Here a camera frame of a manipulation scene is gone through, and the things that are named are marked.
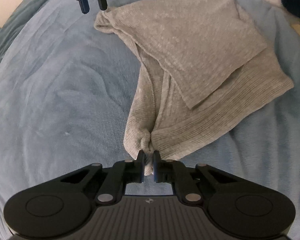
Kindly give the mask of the grey polo shirt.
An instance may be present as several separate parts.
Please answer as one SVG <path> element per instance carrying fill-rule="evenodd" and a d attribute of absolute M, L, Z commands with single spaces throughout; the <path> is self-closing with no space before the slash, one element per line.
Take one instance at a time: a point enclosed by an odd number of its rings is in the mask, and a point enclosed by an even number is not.
<path fill-rule="evenodd" d="M 292 89 L 273 47 L 235 0 L 142 0 L 101 11 L 140 63 L 123 145 L 179 160 Z"/>

